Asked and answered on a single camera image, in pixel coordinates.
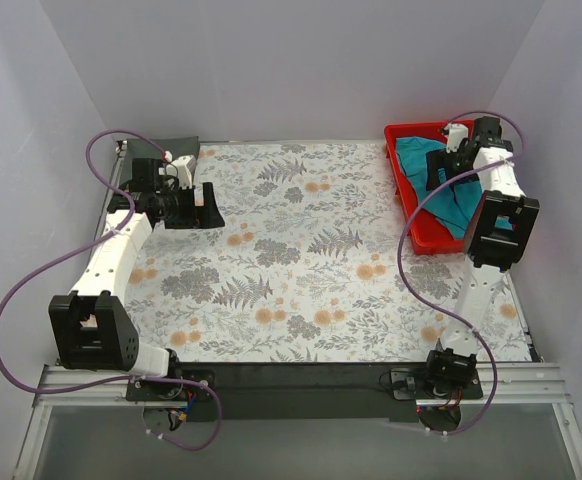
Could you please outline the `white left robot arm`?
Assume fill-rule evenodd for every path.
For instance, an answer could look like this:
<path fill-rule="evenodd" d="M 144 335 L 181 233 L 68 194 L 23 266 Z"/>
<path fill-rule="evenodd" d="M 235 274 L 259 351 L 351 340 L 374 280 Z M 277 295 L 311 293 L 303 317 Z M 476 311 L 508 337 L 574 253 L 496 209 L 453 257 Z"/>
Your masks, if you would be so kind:
<path fill-rule="evenodd" d="M 211 183 L 195 194 L 197 159 L 135 158 L 131 177 L 107 207 L 105 228 L 89 263 L 67 295 L 56 295 L 49 316 L 62 366 L 150 376 L 149 387 L 164 400 L 184 386 L 165 348 L 141 342 L 124 308 L 135 260 L 157 225 L 172 230 L 222 228 L 225 221 Z"/>

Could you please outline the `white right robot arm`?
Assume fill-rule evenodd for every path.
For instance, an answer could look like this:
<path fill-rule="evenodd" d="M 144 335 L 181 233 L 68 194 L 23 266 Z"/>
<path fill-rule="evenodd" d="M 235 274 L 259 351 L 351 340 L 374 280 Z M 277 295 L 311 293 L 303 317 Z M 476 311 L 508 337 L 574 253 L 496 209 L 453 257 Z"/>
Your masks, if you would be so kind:
<path fill-rule="evenodd" d="M 449 327 L 427 358 L 425 389 L 434 397 L 455 397 L 478 384 L 476 329 L 486 315 L 506 272 L 528 244 L 540 203 L 520 188 L 514 172 L 512 142 L 502 137 L 500 119 L 487 114 L 473 127 L 449 123 L 446 146 L 427 158 L 426 190 L 451 179 L 451 190 L 477 182 L 482 190 L 464 239 L 465 275 L 453 313 L 471 325 Z"/>

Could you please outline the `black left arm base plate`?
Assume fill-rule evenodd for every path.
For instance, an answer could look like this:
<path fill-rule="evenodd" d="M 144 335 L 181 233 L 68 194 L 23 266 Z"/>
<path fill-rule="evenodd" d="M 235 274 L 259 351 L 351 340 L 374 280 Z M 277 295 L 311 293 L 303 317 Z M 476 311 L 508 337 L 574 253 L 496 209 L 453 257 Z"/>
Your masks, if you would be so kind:
<path fill-rule="evenodd" d="M 170 376 L 213 388 L 216 375 L 209 369 L 175 368 Z M 211 396 L 201 387 L 181 383 L 133 381 L 127 386 L 125 399 L 132 402 L 186 402 L 193 396 L 197 401 L 210 401 Z"/>

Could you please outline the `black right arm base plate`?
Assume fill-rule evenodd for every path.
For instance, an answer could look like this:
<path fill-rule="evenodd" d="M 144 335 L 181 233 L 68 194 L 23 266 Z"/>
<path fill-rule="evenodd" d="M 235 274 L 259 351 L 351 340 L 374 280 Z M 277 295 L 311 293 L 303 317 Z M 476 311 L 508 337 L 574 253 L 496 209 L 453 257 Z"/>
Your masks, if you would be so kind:
<path fill-rule="evenodd" d="M 387 381 L 384 388 L 395 400 L 478 400 L 483 398 L 483 389 L 478 377 L 467 387 L 450 387 L 435 384 L 427 377 L 426 369 L 419 366 L 392 368 L 382 375 Z"/>

